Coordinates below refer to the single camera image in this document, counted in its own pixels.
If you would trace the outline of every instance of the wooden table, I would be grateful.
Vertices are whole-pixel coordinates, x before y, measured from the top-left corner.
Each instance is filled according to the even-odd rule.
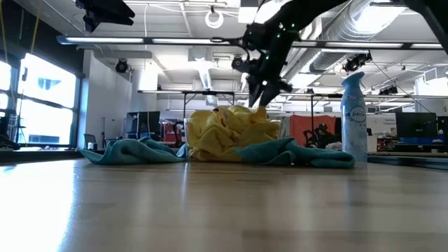
[[[446,251],[448,173],[86,160],[0,167],[0,251]]]

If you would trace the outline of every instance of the blue cloth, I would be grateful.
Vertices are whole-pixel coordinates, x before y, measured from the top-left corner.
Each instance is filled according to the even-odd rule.
[[[294,138],[253,144],[236,150],[243,162],[253,165],[290,166],[311,165],[322,168],[353,168],[354,157],[335,150],[297,146]]]
[[[164,164],[186,161],[185,146],[182,146],[178,154],[175,154],[170,147],[159,144],[149,137],[140,140],[111,141],[104,155],[90,150],[79,150],[79,152],[96,165]]]

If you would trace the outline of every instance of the window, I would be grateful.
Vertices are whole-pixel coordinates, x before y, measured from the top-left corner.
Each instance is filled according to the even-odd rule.
[[[20,112],[19,144],[70,144],[73,111],[30,100],[17,100]]]
[[[0,94],[0,109],[6,109],[8,107],[8,95]]]
[[[17,92],[28,97],[46,100],[73,108],[75,102],[76,77],[37,56],[27,54],[22,60]]]
[[[9,90],[11,85],[11,66],[0,62],[0,90]]]

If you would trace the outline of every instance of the spray bottle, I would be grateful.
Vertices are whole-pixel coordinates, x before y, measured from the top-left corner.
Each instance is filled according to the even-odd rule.
[[[342,81],[345,87],[341,102],[342,150],[355,157],[356,162],[367,163],[367,125],[364,95],[360,89],[363,72]]]

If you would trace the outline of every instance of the yellow towel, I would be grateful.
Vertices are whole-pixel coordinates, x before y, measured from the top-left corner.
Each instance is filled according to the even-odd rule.
[[[241,162],[236,148],[277,139],[279,124],[270,122],[265,107],[254,113],[242,106],[198,111],[187,123],[189,155],[201,161]]]

